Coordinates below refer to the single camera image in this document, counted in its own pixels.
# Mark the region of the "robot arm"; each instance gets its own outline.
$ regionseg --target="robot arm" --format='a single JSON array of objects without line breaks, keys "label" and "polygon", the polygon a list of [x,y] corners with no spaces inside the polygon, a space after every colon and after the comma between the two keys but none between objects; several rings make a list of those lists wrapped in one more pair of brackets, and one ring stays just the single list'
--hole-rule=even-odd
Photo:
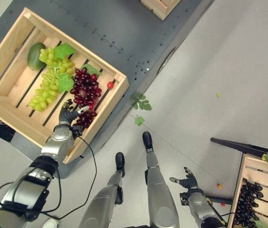
[{"label": "robot arm", "polygon": [[81,136],[81,126],[71,127],[72,121],[89,110],[85,106],[71,111],[72,101],[67,100],[60,111],[59,125],[54,128],[41,154],[11,184],[0,206],[0,228],[21,228],[26,221],[38,218],[49,194],[47,190],[59,164],[73,146],[76,137]]},{"label": "robot arm", "polygon": [[219,217],[209,206],[204,192],[198,188],[198,184],[193,173],[186,167],[187,178],[179,180],[170,177],[170,181],[182,185],[188,192],[180,194],[182,205],[189,205],[190,212],[199,228],[223,228],[225,227]]}]

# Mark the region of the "gray metal platform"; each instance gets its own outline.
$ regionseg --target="gray metal platform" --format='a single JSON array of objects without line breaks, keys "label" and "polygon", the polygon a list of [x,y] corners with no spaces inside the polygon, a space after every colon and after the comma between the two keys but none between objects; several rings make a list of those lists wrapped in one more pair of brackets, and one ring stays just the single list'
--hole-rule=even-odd
[{"label": "gray metal platform", "polygon": [[[14,0],[0,18],[0,42],[27,7],[127,75],[129,89],[91,142],[97,151],[212,1],[182,0],[162,21],[139,0]],[[11,143],[31,159],[40,150],[21,135]],[[79,160],[61,167],[64,178]]]}]

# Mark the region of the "red cherry tomato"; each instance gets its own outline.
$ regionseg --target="red cherry tomato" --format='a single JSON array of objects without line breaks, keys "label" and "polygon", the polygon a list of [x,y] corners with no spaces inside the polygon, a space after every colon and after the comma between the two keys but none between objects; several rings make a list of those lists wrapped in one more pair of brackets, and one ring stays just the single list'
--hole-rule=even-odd
[{"label": "red cherry tomato", "polygon": [[106,86],[107,86],[108,89],[113,89],[114,84],[113,84],[113,82],[108,82],[108,83],[106,84]]}]

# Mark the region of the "white floor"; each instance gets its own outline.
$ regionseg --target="white floor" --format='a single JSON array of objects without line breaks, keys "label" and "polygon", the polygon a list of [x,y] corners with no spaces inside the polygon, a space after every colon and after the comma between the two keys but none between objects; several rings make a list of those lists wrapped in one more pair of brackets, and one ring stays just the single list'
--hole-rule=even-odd
[{"label": "white floor", "polygon": [[[91,197],[106,185],[115,169],[114,155],[121,151],[126,159],[124,203],[115,207],[110,227],[148,224],[142,133],[149,131],[181,227],[194,228],[188,207],[180,205],[179,193],[184,189],[169,182],[169,177],[183,178],[187,166],[207,193],[231,197],[241,154],[211,143],[210,138],[268,148],[268,1],[216,0],[145,95],[153,110],[132,109],[96,154],[98,177]],[[140,127],[134,124],[137,115],[145,119]],[[0,153],[0,184],[13,181],[29,164],[29,159],[0,140],[2,147],[6,151]],[[63,201],[56,215],[85,200],[93,174],[89,159],[62,181]],[[221,190],[217,182],[222,183]],[[47,209],[58,200],[56,181],[50,191]],[[221,213],[230,209],[215,207]],[[61,227],[77,227],[85,209],[62,220]],[[40,227],[45,219],[40,216],[27,227]]]}]

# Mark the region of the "grape bunch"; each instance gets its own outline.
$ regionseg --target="grape bunch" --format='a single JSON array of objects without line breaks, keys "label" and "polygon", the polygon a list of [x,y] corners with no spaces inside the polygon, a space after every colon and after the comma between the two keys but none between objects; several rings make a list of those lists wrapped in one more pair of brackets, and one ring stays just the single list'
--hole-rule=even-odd
[{"label": "grape bunch", "polygon": [[244,184],[240,189],[239,200],[235,217],[233,220],[234,225],[241,224],[243,227],[256,228],[256,223],[253,220],[258,221],[259,217],[254,213],[253,208],[257,208],[258,204],[254,202],[254,199],[260,199],[264,197],[262,187],[248,182],[243,179]]},{"label": "grape bunch", "polygon": [[47,72],[42,74],[43,77],[40,88],[35,90],[35,95],[29,102],[33,110],[42,112],[46,107],[53,103],[58,95],[59,75],[74,73],[74,63],[68,58],[55,57],[54,49],[48,47],[41,49],[39,60],[47,64]]},{"label": "grape bunch", "polygon": [[97,75],[90,75],[87,72],[87,69],[84,67],[82,70],[75,68],[75,77],[73,88],[70,93],[74,94],[74,103],[78,104],[79,107],[90,106],[90,110],[79,115],[76,125],[83,126],[88,128],[97,113],[92,109],[94,106],[95,100],[101,97],[101,89],[98,87],[99,83],[97,82]]}]

